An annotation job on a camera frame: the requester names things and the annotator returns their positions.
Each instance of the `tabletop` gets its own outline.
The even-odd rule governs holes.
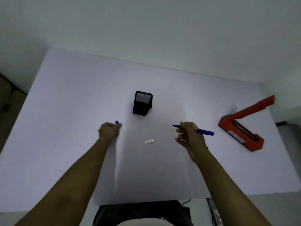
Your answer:
[[[132,113],[136,91],[153,94],[146,116]],[[209,150],[245,194],[299,191],[268,108],[239,120],[264,138],[259,151],[218,126],[222,116],[263,98],[255,83],[51,48],[0,155],[0,212],[31,209],[94,144],[100,125],[116,120],[123,126],[90,205],[209,197],[197,166],[175,142],[172,124],[180,121],[215,132],[205,136]]]

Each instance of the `paper scrap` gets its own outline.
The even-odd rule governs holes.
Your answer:
[[[145,140],[145,144],[147,144],[147,143],[153,143],[153,142],[155,142],[155,140],[154,140],[154,139]]]

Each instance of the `person's right arm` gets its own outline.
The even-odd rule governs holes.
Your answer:
[[[210,153],[204,136],[194,130],[197,126],[192,122],[181,122],[181,126],[177,132],[182,134],[175,140],[200,169],[224,225],[271,226]]]

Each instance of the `blue pen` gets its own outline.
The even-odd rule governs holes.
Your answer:
[[[173,126],[176,127],[176,128],[183,128],[181,125],[173,124]],[[195,128],[194,128],[194,130],[197,133],[201,133],[203,135],[214,136],[214,132],[206,131],[206,130],[203,130],[203,129],[195,129]]]

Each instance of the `black pants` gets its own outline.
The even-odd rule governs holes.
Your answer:
[[[102,205],[93,221],[95,226],[116,226],[123,221],[141,218],[165,218],[174,226],[193,226],[189,208],[178,201]]]

